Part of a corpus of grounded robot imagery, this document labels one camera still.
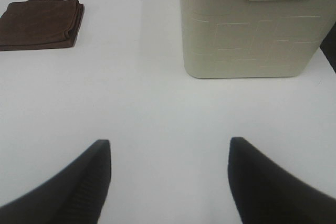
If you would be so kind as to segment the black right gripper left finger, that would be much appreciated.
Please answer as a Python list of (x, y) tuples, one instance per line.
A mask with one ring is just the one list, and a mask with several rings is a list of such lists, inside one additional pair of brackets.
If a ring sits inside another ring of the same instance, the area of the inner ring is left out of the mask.
[(45, 183), (1, 207), (1, 223), (97, 223), (111, 181), (108, 140), (97, 140)]

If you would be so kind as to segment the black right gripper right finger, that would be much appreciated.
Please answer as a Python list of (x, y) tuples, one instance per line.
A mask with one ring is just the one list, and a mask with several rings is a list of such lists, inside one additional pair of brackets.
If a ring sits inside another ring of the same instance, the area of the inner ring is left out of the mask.
[(281, 168), (243, 137), (230, 141), (228, 182), (242, 223), (335, 223), (335, 199)]

